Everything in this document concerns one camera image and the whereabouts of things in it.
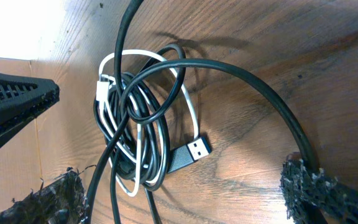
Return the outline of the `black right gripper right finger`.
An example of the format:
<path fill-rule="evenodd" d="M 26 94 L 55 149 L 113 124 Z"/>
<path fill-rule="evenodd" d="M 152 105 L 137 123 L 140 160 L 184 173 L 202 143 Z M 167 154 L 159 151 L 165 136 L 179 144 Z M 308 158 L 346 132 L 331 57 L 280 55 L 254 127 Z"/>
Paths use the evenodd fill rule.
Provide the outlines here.
<path fill-rule="evenodd" d="M 358 223 L 358 191 L 325 175 L 306 169 L 303 161 L 288 160 L 283 163 L 280 188 L 287 218 L 295 223 L 325 221 L 316 212 L 323 211 L 341 223 Z"/>

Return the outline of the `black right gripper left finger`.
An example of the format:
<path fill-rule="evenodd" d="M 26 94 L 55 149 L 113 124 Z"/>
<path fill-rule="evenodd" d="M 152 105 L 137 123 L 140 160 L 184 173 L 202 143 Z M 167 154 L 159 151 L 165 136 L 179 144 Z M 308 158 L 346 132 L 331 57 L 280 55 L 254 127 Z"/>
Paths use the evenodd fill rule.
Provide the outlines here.
<path fill-rule="evenodd" d="M 80 223 L 86 217 L 85 200 L 80 173 L 70 170 L 0 212 L 0 223 Z"/>

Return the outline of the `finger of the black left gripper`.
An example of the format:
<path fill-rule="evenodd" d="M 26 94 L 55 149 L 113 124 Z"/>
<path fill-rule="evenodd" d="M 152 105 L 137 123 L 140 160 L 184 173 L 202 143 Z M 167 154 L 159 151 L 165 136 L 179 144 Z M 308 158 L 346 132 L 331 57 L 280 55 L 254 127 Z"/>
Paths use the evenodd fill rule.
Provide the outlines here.
<path fill-rule="evenodd" d="M 0 73 L 0 148 L 60 99 L 50 79 Z"/>

